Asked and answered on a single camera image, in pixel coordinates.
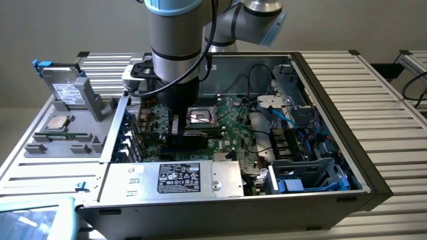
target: circuit board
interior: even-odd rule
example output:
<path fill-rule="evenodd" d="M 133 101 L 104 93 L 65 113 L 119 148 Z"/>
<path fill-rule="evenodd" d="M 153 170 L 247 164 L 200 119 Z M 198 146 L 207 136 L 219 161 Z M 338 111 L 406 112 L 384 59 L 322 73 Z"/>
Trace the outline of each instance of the circuit board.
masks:
<path fill-rule="evenodd" d="M 202 149 L 194 152 L 164 153 L 163 145 L 145 141 L 143 143 L 143 162 L 167 162 L 167 161 L 204 161 L 212 160 L 215 154 L 230 153 L 232 150 L 236 152 L 236 160 L 239 161 L 242 170 L 248 174 L 258 174 L 259 168 L 254 167 L 258 161 L 258 155 L 250 153 L 248 149 L 254 152 L 256 147 L 250 144 L 254 139 L 254 133 L 243 128 L 238 123 L 236 118 L 240 112 L 240 116 L 246 118 L 248 113 L 247 104 L 242 104 L 242 98 L 227 97 L 215 106 L 215 118 L 219 119 L 215 122 L 216 126 L 222 127 L 222 138 L 210 139 L 207 149 Z M 168 109 L 160 103 L 152 103 L 149 110 L 145 106 L 141 106 L 141 116 L 145 119 L 147 124 L 141 127 L 141 135 L 148 135 L 152 132 L 166 133 L 168 131 Z M 198 127 L 210 126 L 210 123 L 194 124 Z"/>

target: warning label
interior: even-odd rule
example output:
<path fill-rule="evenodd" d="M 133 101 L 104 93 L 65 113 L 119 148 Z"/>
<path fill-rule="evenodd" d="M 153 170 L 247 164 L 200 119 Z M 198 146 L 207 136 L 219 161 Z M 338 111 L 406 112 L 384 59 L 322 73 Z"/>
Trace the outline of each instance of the warning label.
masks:
<path fill-rule="evenodd" d="M 85 104 L 79 89 L 72 84 L 52 84 L 60 100 L 65 104 Z"/>
<path fill-rule="evenodd" d="M 200 164 L 160 164 L 157 192 L 160 194 L 200 192 Z"/>

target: blue cable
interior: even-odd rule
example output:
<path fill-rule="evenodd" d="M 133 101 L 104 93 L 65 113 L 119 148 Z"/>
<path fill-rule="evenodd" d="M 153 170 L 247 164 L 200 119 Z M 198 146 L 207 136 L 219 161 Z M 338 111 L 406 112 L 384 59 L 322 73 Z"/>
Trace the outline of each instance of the blue cable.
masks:
<path fill-rule="evenodd" d="M 287 121 L 290 124 L 292 124 L 294 128 L 296 128 L 295 122 L 291 119 L 288 119 L 286 116 L 283 116 L 283 114 L 276 109 L 272 110 L 272 113 L 276 114 L 278 117 L 282 118 L 284 121 Z"/>
<path fill-rule="evenodd" d="M 303 139 L 303 140 L 306 140 L 307 149 L 308 149 L 308 152 L 311 153 L 311 152 L 312 152 L 312 148 L 310 147 L 310 142 L 308 142 L 308 140 L 307 140 L 307 139 L 304 139 L 304 135 L 303 135 L 303 133 L 302 133 L 300 131 L 299 131 L 298 133 L 299 133 L 299 135 L 300 135 L 302 139 Z"/>

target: white wall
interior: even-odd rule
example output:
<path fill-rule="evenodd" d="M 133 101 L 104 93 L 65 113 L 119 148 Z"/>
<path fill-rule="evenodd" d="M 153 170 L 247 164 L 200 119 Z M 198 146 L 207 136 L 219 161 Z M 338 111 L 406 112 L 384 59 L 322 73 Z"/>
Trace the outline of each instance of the white wall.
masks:
<path fill-rule="evenodd" d="M 371 62 L 427 50 L 427 0 L 283 0 L 272 50 L 358 49 Z M 267 50 L 247 43 L 239 49 Z M 80 51 L 148 52 L 145 7 L 135 0 L 0 0 L 0 107 L 33 108 L 49 91 L 33 59 L 72 62 Z"/>

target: capacitor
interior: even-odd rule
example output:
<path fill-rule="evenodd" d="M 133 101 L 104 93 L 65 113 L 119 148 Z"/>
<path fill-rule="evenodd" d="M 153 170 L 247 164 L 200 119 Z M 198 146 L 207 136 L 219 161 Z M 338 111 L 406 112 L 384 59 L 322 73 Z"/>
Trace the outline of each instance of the capacitor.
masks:
<path fill-rule="evenodd" d="M 232 105 L 234 105 L 236 108 L 239 108 L 239 107 L 242 106 L 242 102 L 234 101 L 234 102 L 232 102 Z"/>

